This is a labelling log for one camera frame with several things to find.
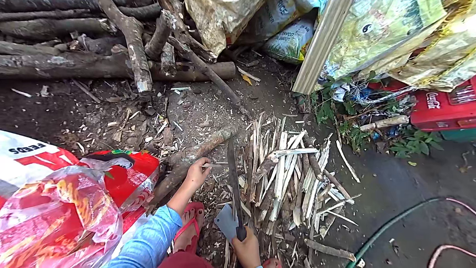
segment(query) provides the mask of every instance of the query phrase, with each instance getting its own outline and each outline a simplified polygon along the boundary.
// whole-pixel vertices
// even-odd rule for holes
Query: coca-cola logo
[[[438,93],[428,92],[426,94],[426,105],[428,109],[441,109],[440,102],[436,99]]]

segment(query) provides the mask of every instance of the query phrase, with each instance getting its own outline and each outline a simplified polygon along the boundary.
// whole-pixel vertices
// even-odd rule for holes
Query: blue sleeve
[[[161,206],[147,223],[137,229],[107,267],[157,268],[181,227],[180,215],[167,206]]]

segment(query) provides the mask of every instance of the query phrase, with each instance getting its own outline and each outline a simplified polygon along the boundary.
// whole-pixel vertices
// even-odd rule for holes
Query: left hand
[[[193,192],[197,191],[205,182],[205,178],[210,174],[210,170],[211,170],[211,167],[207,167],[205,170],[203,170],[202,166],[205,163],[210,163],[210,162],[211,162],[210,159],[206,157],[202,157],[199,160],[197,160],[188,169],[187,177],[185,178],[182,185],[186,186],[188,189],[190,189]]]

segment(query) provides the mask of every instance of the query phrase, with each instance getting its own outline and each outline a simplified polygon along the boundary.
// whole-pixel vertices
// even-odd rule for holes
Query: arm
[[[161,206],[150,220],[139,227],[108,267],[156,268],[164,259],[167,248],[177,231],[182,227],[180,215],[188,201],[205,182],[211,168],[202,170],[208,158],[197,160],[188,170],[184,182],[169,200]]]

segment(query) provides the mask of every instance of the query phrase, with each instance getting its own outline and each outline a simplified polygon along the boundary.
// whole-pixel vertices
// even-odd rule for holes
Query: foot
[[[185,226],[189,221],[191,221],[194,217],[197,220],[198,229],[200,230],[203,226],[203,218],[204,218],[203,209],[199,209],[195,211],[195,209],[191,209],[190,211],[186,211],[182,214],[182,224]],[[195,224],[191,224],[187,229],[185,229],[175,240],[174,243],[174,251],[185,251],[188,245],[192,244],[192,238],[197,236],[197,231],[195,230]]]

